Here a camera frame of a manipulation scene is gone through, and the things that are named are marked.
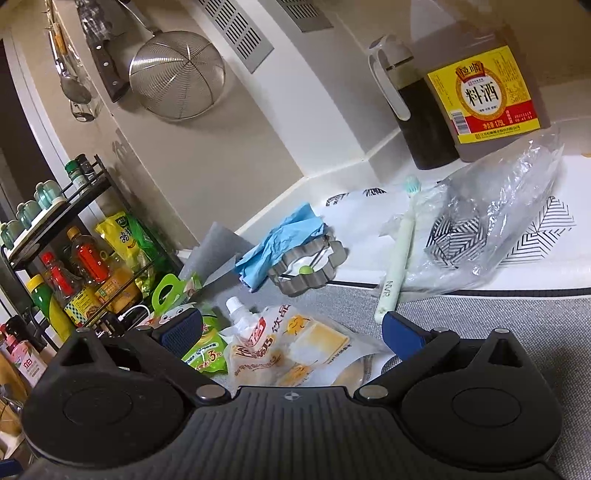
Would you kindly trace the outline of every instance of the black plastic base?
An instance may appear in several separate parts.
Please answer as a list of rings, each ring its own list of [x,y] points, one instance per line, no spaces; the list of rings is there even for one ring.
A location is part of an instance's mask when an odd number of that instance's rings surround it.
[[[101,344],[77,332],[66,343],[22,414],[45,457],[24,480],[560,478],[544,463],[560,410],[507,330],[487,340],[431,332],[371,382],[387,393],[374,400],[342,387],[200,397],[213,382],[150,333]]]

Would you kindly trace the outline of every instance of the white cable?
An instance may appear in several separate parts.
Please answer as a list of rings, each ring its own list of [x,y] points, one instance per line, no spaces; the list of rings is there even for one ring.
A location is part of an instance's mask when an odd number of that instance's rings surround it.
[[[127,317],[127,314],[128,314],[129,312],[131,312],[132,310],[135,310],[135,309],[145,309],[145,310],[146,310],[146,312],[148,312],[148,316],[150,316],[150,313],[151,313],[151,312],[150,312],[150,309],[149,309],[149,308],[148,308],[146,305],[143,305],[143,304],[141,304],[141,303],[140,303],[139,305],[136,305],[135,307],[131,307],[131,308],[130,308],[129,310],[127,310],[127,312],[125,312],[123,315],[119,315],[119,316],[117,317],[117,319],[118,319],[120,322],[121,322],[121,321],[123,321],[123,319],[124,319],[125,317]]]

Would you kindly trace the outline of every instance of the yellow seasoning bag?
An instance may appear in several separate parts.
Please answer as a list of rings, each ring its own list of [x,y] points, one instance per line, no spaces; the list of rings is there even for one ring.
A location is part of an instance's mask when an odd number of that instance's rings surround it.
[[[108,217],[95,227],[95,231],[107,241],[133,272],[141,270],[150,262],[146,253],[131,235],[131,228],[125,212]],[[135,280],[135,284],[141,290],[144,298],[150,294],[154,278],[155,271],[153,268],[149,268]]]

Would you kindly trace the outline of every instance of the screw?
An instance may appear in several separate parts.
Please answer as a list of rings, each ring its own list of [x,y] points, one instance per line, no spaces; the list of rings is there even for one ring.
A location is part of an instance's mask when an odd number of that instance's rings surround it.
[[[379,400],[388,396],[388,389],[382,385],[365,385],[359,389],[359,395],[366,400]]]
[[[201,385],[196,393],[201,400],[215,400],[223,397],[226,394],[226,389],[218,384]]]

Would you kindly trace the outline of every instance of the red label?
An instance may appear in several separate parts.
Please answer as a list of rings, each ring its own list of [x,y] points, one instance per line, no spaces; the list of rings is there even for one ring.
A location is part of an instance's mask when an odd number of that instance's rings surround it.
[[[534,109],[534,102],[528,100],[523,103],[506,107],[505,112],[503,112],[503,114],[496,120],[485,121],[474,116],[467,116],[466,122],[470,127],[470,132],[475,134],[486,132],[487,130],[492,130],[494,128],[512,127],[516,124],[527,122],[528,120],[533,120],[537,117]]]
[[[251,333],[250,338],[246,342],[246,346],[248,346],[248,347],[255,346],[256,343],[261,339],[261,336],[262,336],[263,332],[265,331],[266,326],[267,326],[267,323],[265,322],[265,319],[263,317],[261,317],[259,319],[259,323],[256,325],[255,329]]]

